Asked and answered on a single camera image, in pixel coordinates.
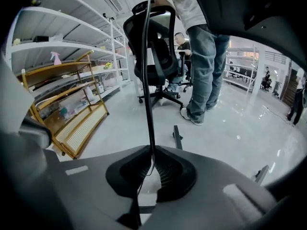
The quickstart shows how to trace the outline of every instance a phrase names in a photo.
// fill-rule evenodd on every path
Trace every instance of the man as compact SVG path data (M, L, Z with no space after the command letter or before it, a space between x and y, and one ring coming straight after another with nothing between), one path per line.
M176 33L175 34L175 41L176 43L179 44L178 46L178 50L184 50L185 51L185 66L184 66L184 70L185 73L188 71L188 68L191 67L190 65L190 57L191 57L191 46L188 40L186 40L184 38L183 33ZM179 67L181 68L181 60L178 59L179 62ZM177 90L177 86L180 82L183 81L184 76L180 76L180 77L175 77L173 79L170 80L168 87L165 89L166 91L170 91L170 92L176 92Z
M293 125L296 125L302 115L303 112L303 90L306 83L306 73L303 69L299 68L296 74L297 88L294 97L294 101L291 107L290 112L287 115L287 119L290 122L291 118L296 111L296 116L293 122Z
M187 108L182 108L180 113L185 119L201 126L205 111L212 110L217 104L229 36L210 31L196 0L172 1L189 35L193 55L192 97ZM154 2L156 6L172 6L168 0L154 0Z
M272 80L270 79L270 71L269 71L269 67L266 67L265 68L265 71L264 71L264 77L262 79L262 86L263 86L263 89L267 89L270 85L270 82L272 82Z

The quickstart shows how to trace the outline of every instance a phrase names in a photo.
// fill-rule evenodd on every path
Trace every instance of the glossy floor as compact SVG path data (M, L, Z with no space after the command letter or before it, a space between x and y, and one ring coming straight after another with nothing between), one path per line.
M188 88L180 93L184 105L191 92ZM133 84L110 97L106 106L110 115L92 136L81 159L149 144L145 106L139 104ZM175 147L172 132L178 125L183 150L222 160L249 178L269 165L263 181L267 184L293 168L307 153L306 138L284 118L287 111L287 106L267 92L253 96L224 83L218 105L206 112L203 126L183 119L178 104L158 102L153 108L155 140L158 145ZM143 185L140 204L154 204L159 187L159 175L154 171Z

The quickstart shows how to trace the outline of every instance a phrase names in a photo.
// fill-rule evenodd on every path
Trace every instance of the white shelving unit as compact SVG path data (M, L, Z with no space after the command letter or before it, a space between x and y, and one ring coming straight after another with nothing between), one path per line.
M22 69L27 72L52 65L51 51L59 53L60 60L65 63L74 61L87 51L93 50L91 61L99 60L113 64L113 69L94 71L94 75L115 73L117 84L113 90L121 89L124 83L130 81L128 68L119 68L117 62L122 58L127 60L122 29L82 0L40 1L39 7L21 9L11 26L6 46L6 60L15 75L20 75ZM58 34L63 34L62 42L33 42L36 36L52 37ZM21 44L13 46L16 38L21 40ZM118 54L116 51L118 48L125 48L125 54ZM121 72L128 76L128 80L121 80L119 77ZM71 76L57 80L38 89L33 96L41 95L43 91L55 86L60 88L77 78Z
M253 48L228 48L227 51L228 53L226 56L226 67L224 70L225 75L223 77L223 80L230 84L243 87L247 90L247 92L252 91L253 83L257 75L257 48L255 46ZM229 55L229 52L238 52L238 55ZM253 54L252 56L244 56L243 54L239 55L239 52L252 52ZM233 64L230 63L232 59L243 60L244 62L247 61L248 63L246 65Z

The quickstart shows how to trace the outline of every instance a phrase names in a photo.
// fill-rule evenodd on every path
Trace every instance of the black cable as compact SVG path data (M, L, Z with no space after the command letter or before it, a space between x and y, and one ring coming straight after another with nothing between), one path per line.
M141 186L140 186L140 189L139 189L139 191L138 191L138 195L140 194L140 191L141 191L141 189L142 189L143 183L144 183L144 181L142 182L142 184L141 184Z
M154 140L154 121L153 121L153 112L150 101L150 92L149 92L149 84L147 79L147 35L148 35L148 27L149 27L149 18L150 18L150 7L151 0L147 2L147 11L145 17L145 23L143 27L142 33L142 85L144 91L144 101L146 107L146 116L147 116L147 124L148 124L148 132L149 132L149 142L150 148L152 151L152 158L154 161L154 151L155 151L155 140Z
M278 116L279 118L281 118L285 123L288 124L288 122L285 120L284 117L281 117L280 115L276 114L275 112L273 112L273 111L272 111L270 108L268 108L268 107L266 107L266 109L267 109L268 111L270 111L271 113L273 113L275 116Z

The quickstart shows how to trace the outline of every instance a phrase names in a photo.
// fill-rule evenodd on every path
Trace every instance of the pink spray bottle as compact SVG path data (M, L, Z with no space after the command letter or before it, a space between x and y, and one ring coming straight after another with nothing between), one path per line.
M62 64L62 62L61 62L60 59L59 59L59 53L57 53L57 52L51 52L51 59L50 59L50 60L52 60L53 57L54 57L54 65L60 65L60 64Z

